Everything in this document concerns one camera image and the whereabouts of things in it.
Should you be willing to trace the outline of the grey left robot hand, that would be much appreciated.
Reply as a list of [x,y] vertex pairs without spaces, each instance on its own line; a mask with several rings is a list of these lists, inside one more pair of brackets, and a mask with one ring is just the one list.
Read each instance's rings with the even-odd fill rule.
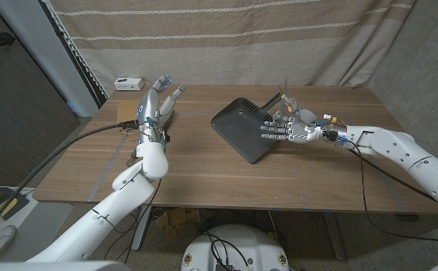
[[159,106],[160,94],[171,82],[169,75],[161,76],[141,98],[136,112],[140,132],[139,144],[168,141],[166,132],[175,117],[175,103],[187,88],[186,84],[181,84]]

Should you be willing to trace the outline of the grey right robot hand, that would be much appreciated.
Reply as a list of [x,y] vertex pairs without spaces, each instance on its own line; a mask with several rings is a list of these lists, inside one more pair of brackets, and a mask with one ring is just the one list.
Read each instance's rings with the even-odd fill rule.
[[338,136],[346,134],[346,126],[331,123],[317,125],[316,115],[308,109],[299,109],[296,115],[288,117],[275,114],[273,121],[265,121],[260,127],[261,130],[267,131],[262,133],[261,137],[307,144],[320,139],[334,142]]

